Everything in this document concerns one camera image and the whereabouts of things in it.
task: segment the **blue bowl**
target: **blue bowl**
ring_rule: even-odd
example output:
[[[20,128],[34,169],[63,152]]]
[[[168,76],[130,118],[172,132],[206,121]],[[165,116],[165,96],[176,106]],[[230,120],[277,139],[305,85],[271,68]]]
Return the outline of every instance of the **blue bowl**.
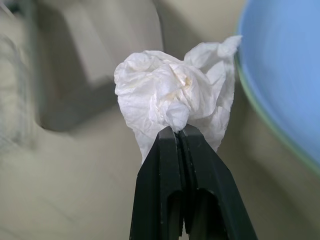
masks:
[[[320,0],[248,0],[236,58],[249,99],[320,173]]]

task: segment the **blurry background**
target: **blurry background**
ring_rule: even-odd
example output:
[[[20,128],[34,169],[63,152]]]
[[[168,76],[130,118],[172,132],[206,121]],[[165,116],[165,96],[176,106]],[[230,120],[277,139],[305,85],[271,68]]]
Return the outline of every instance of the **blurry background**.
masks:
[[[32,146],[1,155],[0,239],[129,239],[141,154],[117,106],[113,70],[130,51],[164,46],[181,59],[200,42],[223,41],[244,3],[158,0],[161,26],[149,0],[38,1],[34,29],[1,12],[0,33],[17,46],[36,36],[37,122],[59,132],[35,125]],[[260,240],[320,238],[318,177],[260,120],[239,81],[218,154]]]

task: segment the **white tissue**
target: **white tissue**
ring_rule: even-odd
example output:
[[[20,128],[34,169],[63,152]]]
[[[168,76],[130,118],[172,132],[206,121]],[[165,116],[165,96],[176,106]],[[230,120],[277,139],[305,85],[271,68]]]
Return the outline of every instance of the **white tissue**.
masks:
[[[241,36],[200,43],[184,60],[161,51],[131,54],[114,72],[120,110],[146,159],[158,132],[197,127],[217,151],[234,100],[234,54]]]

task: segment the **white surface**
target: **white surface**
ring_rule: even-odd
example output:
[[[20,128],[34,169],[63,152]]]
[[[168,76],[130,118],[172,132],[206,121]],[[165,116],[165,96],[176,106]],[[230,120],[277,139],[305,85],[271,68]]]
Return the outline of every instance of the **white surface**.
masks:
[[[175,133],[187,122],[217,151],[234,100],[234,54],[241,36],[203,42],[181,61],[162,51],[131,54],[115,69],[115,94],[125,122],[140,147],[142,163],[158,133]]]
[[[244,1],[167,2],[166,47],[184,56],[197,43],[232,35]],[[34,148],[1,156],[0,239],[129,239],[141,154],[119,109],[70,134],[37,131]],[[320,238],[319,179],[261,122],[239,85],[218,154],[259,240]]]

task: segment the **crumpled tissue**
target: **crumpled tissue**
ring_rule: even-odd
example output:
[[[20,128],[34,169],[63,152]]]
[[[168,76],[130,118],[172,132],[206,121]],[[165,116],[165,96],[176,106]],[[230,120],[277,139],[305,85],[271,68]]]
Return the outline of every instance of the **crumpled tissue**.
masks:
[[[161,51],[131,54],[114,72],[125,122],[146,159],[158,132],[197,127],[213,150],[225,135],[234,100],[234,54],[241,36],[200,43],[179,60]]]

